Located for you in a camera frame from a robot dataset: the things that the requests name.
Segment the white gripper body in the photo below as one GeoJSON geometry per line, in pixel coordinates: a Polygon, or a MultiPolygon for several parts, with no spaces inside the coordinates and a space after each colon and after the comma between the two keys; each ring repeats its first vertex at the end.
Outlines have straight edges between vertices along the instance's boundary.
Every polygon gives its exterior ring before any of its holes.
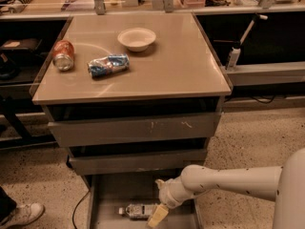
{"type": "Polygon", "coordinates": [[[191,191],[185,188],[180,177],[166,180],[165,186],[159,189],[159,200],[169,209],[180,206],[190,198],[191,191]]]}

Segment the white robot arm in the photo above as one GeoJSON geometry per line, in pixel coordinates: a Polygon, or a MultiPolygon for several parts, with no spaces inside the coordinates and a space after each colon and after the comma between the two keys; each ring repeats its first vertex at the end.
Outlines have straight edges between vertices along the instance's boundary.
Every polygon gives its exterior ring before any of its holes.
{"type": "Polygon", "coordinates": [[[148,219],[151,228],[184,201],[220,189],[274,201],[273,229],[305,229],[305,149],[293,153],[281,166],[214,170],[189,165],[179,177],[156,183],[160,203],[148,219]]]}

